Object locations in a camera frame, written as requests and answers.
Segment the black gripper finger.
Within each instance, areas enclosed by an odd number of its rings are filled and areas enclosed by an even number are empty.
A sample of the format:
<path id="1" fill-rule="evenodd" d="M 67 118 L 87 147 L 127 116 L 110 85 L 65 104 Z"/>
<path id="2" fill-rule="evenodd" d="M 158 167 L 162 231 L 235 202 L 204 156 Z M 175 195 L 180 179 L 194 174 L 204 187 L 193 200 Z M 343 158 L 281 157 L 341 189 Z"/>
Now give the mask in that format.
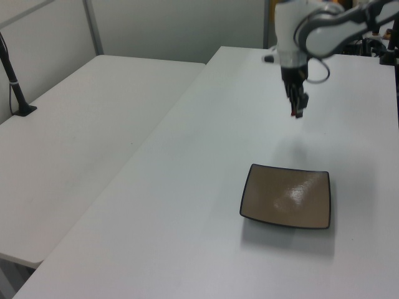
<path id="1" fill-rule="evenodd" d="M 286 87 L 286 94 L 287 98 L 290 101 L 291 104 L 291 113 L 296 114 L 297 113 L 297 108 L 296 108 L 296 91 L 294 87 Z"/>
<path id="2" fill-rule="evenodd" d="M 303 111 L 307 108 L 307 104 L 309 101 L 309 96 L 303 90 L 298 91 L 298 96 L 296 100 L 296 118 L 303 117 Z"/>

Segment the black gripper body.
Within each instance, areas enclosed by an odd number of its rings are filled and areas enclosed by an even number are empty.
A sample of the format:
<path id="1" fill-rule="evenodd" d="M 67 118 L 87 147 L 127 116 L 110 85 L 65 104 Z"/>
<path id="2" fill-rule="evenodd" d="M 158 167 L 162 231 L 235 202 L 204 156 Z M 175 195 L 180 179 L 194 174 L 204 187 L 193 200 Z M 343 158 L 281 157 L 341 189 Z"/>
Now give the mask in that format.
<path id="1" fill-rule="evenodd" d="M 308 63 L 299 67 L 281 67 L 281 77 L 286 92 L 291 90 L 303 90 L 303 83 L 308 79 Z"/>

